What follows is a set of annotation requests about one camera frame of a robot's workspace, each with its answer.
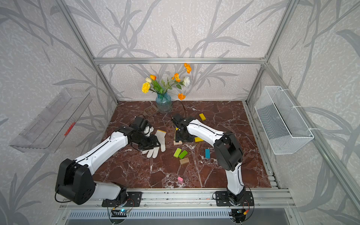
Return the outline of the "light wood block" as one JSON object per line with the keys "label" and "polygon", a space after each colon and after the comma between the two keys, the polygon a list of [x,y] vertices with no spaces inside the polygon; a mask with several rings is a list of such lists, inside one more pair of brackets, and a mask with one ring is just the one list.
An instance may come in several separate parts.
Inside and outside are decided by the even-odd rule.
{"label": "light wood block", "polygon": [[173,144],[174,144],[174,145],[182,145],[182,141],[176,141],[176,140],[175,140],[175,141],[173,142]]}

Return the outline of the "large yellow block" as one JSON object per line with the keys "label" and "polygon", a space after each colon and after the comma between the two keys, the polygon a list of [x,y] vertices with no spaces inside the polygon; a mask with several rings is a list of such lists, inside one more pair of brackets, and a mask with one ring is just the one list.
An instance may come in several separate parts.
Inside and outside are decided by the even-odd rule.
{"label": "large yellow block", "polygon": [[195,137],[195,138],[194,138],[194,141],[195,141],[196,143],[198,143],[198,142],[203,142],[203,139],[201,139],[201,138],[199,138],[199,137]]}

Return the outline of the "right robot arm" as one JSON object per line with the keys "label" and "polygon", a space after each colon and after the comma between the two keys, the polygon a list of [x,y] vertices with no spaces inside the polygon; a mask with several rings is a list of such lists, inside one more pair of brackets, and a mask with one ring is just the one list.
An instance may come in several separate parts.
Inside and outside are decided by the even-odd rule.
{"label": "right robot arm", "polygon": [[179,114],[172,117],[172,122],[182,141],[192,142],[199,137],[213,147],[218,164],[226,171],[228,196],[237,204],[245,196],[246,188],[241,174],[243,150],[235,134],[213,129],[198,119]]}

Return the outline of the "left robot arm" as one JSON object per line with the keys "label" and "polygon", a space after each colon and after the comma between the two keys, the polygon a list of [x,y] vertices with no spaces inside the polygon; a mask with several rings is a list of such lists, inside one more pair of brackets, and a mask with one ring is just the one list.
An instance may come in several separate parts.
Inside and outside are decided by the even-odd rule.
{"label": "left robot arm", "polygon": [[115,153],[129,144],[138,150],[152,150],[160,146],[152,134],[153,126],[143,117],[136,117],[129,126],[123,125],[89,152],[78,158],[65,159],[59,166],[55,195],[78,205],[89,200],[102,199],[106,206],[124,204],[128,200],[127,189],[114,183],[94,181],[96,171]]}

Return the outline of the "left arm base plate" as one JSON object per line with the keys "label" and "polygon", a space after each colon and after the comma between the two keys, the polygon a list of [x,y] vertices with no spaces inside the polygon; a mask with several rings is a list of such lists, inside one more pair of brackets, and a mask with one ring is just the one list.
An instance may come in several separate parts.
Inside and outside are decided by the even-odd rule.
{"label": "left arm base plate", "polygon": [[130,191],[120,193],[115,200],[105,199],[102,202],[102,207],[117,208],[117,207],[139,207],[142,198],[142,192]]}

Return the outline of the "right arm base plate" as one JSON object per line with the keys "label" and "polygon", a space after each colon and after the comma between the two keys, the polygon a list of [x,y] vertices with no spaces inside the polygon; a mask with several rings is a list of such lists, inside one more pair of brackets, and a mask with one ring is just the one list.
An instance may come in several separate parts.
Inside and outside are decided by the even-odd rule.
{"label": "right arm base plate", "polygon": [[251,191],[242,191],[234,195],[228,191],[216,191],[214,199],[217,206],[254,206],[254,197]]}

